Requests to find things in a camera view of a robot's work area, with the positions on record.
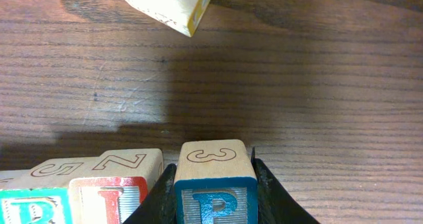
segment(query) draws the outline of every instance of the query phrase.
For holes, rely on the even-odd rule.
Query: red block face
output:
[[[143,177],[79,178],[69,185],[81,223],[121,224],[147,196]]]

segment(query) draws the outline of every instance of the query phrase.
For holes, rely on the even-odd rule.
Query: wooden table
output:
[[[1,169],[243,140],[322,223],[423,221],[423,0],[0,0]]]

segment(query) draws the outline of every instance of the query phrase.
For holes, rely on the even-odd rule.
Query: blue block face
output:
[[[0,203],[0,223],[72,223],[67,188],[4,190]]]
[[[257,223],[257,180],[251,177],[179,180],[178,224]]]

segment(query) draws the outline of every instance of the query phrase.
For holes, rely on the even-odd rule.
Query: alphabet block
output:
[[[178,224],[257,223],[257,179],[242,141],[185,143],[174,189]]]
[[[26,172],[28,172],[28,170],[0,171],[0,189],[2,189],[7,183],[12,182],[16,178],[19,178],[22,174]]]
[[[192,36],[210,0],[126,0],[135,9]]]
[[[160,149],[107,151],[69,185],[76,223],[123,223],[163,171]]]
[[[95,158],[50,159],[0,190],[0,223],[71,224],[69,182]]]

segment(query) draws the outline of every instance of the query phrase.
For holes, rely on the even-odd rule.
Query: teal border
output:
[[[63,206],[63,216],[66,224],[72,224],[71,207],[69,205],[69,196],[67,195],[67,188],[43,188],[35,190],[4,190],[0,191],[0,204],[3,199],[9,198],[42,198],[48,196],[59,196],[61,205]],[[0,215],[2,223],[5,223],[3,217],[3,210],[0,208]]]
[[[178,224],[184,224],[184,210],[182,206],[183,190],[232,187],[247,188],[247,223],[256,224],[258,220],[257,180],[252,177],[204,178],[177,181],[174,184],[174,190],[176,193],[176,218],[178,219]]]

